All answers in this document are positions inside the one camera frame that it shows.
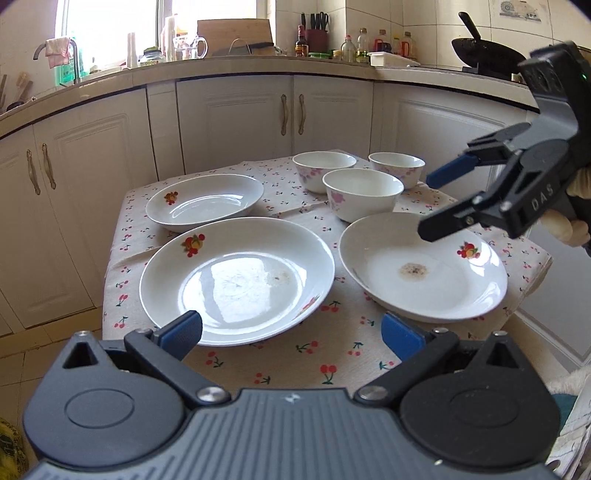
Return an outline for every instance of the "gloved hand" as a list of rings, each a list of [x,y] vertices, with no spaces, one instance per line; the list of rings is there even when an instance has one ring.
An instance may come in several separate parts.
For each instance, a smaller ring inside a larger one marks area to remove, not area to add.
[[[591,199],[591,167],[581,168],[566,189],[567,195]],[[556,210],[546,210],[540,222],[562,243],[580,247],[589,242],[589,226],[582,220],[568,220]]]

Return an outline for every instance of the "ribbed gray surface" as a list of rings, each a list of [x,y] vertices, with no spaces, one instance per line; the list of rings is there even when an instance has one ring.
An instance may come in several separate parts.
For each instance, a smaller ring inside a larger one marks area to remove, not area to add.
[[[295,402],[287,399],[298,395]],[[45,463],[34,480],[464,480],[412,447],[387,410],[354,404],[345,390],[244,390],[205,408],[184,434],[146,462],[113,473],[61,471]],[[542,466],[486,480],[551,480]]]

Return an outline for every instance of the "white plate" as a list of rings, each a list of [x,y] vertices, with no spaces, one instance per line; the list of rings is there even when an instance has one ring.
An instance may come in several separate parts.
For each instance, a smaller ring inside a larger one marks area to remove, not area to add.
[[[420,218],[380,213],[349,225],[339,247],[347,272],[380,305],[421,322],[456,322],[495,308],[507,291],[496,252],[467,230],[425,242]]]
[[[334,279],[332,253],[315,233],[286,220],[236,218],[164,245],[142,274],[139,298],[158,327],[197,310],[199,345],[243,345],[300,323]]]
[[[264,187],[245,175],[204,175],[168,185],[146,205],[146,214],[177,233],[246,215],[262,197]]]

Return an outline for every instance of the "tablecloth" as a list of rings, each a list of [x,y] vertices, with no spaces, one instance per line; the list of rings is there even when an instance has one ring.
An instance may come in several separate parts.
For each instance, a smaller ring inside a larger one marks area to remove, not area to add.
[[[359,159],[357,167],[369,168]],[[260,180],[263,198],[251,215],[290,220],[317,233],[334,253],[334,285],[310,317],[276,337],[251,345],[195,347],[185,363],[231,392],[243,387],[346,387],[350,392],[400,361],[382,342],[385,309],[354,282],[340,262],[338,242],[347,227],[330,212],[327,197],[305,191],[291,157],[241,163],[233,167],[175,177],[131,190],[124,199],[106,273],[103,301],[103,338],[120,339],[139,327],[153,327],[139,301],[139,279],[148,260],[177,236],[152,223],[147,201],[166,185],[208,173],[239,173]],[[420,183],[400,197],[396,209],[426,214],[454,202],[442,192]],[[446,324],[463,339],[484,339],[502,328],[528,290],[543,278],[550,255],[525,238],[511,240],[495,228],[471,229],[498,253],[508,274],[503,302],[492,312],[471,320]],[[423,324],[425,329],[435,325]]]

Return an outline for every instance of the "bowl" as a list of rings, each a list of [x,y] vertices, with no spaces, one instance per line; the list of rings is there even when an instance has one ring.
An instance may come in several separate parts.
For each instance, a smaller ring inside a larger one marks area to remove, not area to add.
[[[204,175],[167,185],[146,205],[146,214],[172,232],[245,216],[262,197],[264,187],[246,175]]]
[[[244,345],[298,325],[334,281],[333,254],[312,231],[276,218],[232,218],[159,249],[139,281],[139,299],[159,327],[199,312],[199,345]]]
[[[322,181],[328,192],[330,209],[345,222],[392,212],[404,190],[397,178],[365,168],[330,171]]]
[[[468,230],[426,242],[421,217],[391,212],[349,225],[339,241],[347,272],[377,303],[419,322],[459,322],[498,306],[507,273],[496,252]]]
[[[293,162],[306,190],[326,194],[322,177],[332,170],[353,167],[357,159],[341,152],[306,152],[296,155]]]
[[[404,190],[413,188],[425,166],[424,160],[404,153],[379,152],[369,156],[374,170],[388,173],[404,184]]]

